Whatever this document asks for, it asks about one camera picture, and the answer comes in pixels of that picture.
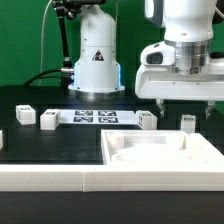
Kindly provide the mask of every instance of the black cable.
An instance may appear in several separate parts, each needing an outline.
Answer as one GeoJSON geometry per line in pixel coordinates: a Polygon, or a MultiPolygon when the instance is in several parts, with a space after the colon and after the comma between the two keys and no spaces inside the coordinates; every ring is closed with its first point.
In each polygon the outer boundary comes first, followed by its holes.
{"type": "Polygon", "coordinates": [[[61,72],[61,69],[50,69],[44,72],[41,72],[40,74],[34,76],[32,79],[29,79],[28,81],[26,81],[23,86],[29,86],[34,80],[39,79],[41,77],[43,77],[44,75],[48,75],[51,73],[55,73],[55,72],[61,72]]]}
{"type": "Polygon", "coordinates": [[[59,76],[36,77],[35,79],[32,80],[32,82],[35,81],[35,80],[38,80],[38,79],[61,79],[61,78],[69,78],[70,79],[69,76],[59,75],[59,76]]]}
{"type": "MultiPolygon", "coordinates": [[[[224,1],[223,0],[217,0],[216,3],[216,8],[220,11],[220,12],[224,12],[224,1]]],[[[220,24],[222,23],[224,20],[223,18],[216,12],[214,17],[213,17],[213,24],[220,24]]]]}

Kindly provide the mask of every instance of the white block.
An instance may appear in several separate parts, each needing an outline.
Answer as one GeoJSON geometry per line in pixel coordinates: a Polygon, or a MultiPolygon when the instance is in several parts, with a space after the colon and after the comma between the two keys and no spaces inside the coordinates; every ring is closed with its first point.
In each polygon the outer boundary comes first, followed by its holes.
{"type": "Polygon", "coordinates": [[[138,126],[142,130],[156,130],[157,129],[157,117],[150,111],[136,111],[136,119],[138,126]]]}
{"type": "Polygon", "coordinates": [[[2,131],[0,131],[0,150],[3,147],[3,136],[2,136],[2,131]]]}
{"type": "Polygon", "coordinates": [[[55,130],[59,124],[60,111],[48,109],[40,116],[41,130],[55,130]]]}
{"type": "Polygon", "coordinates": [[[107,134],[108,142],[111,148],[119,150],[124,148],[124,133],[123,132],[111,132],[107,134]]]}
{"type": "Polygon", "coordinates": [[[18,105],[16,118],[22,125],[36,124],[36,111],[29,105],[18,105]]]}
{"type": "Polygon", "coordinates": [[[185,131],[188,134],[195,133],[196,116],[185,114],[182,115],[180,130],[185,131]]]}

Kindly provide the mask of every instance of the warning label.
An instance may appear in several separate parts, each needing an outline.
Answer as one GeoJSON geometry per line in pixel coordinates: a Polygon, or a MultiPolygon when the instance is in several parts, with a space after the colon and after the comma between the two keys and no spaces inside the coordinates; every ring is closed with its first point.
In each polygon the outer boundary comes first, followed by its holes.
{"type": "Polygon", "coordinates": [[[104,61],[103,56],[100,52],[100,50],[98,50],[95,54],[95,56],[93,57],[93,61],[104,61]]]}

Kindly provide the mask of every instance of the white platform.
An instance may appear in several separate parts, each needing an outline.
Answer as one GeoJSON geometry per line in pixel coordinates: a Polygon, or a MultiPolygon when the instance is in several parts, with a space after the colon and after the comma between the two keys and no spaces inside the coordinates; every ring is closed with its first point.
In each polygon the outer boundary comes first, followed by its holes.
{"type": "Polygon", "coordinates": [[[200,134],[102,130],[101,140],[104,165],[0,165],[0,191],[224,191],[224,156],[200,134]]]}

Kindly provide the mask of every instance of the white plastic tray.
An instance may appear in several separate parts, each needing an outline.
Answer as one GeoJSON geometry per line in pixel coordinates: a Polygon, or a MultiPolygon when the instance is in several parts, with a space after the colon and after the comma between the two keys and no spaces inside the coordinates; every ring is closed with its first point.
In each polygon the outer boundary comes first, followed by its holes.
{"type": "Polygon", "coordinates": [[[224,156],[200,134],[103,130],[104,164],[133,167],[218,167],[224,156]]]}

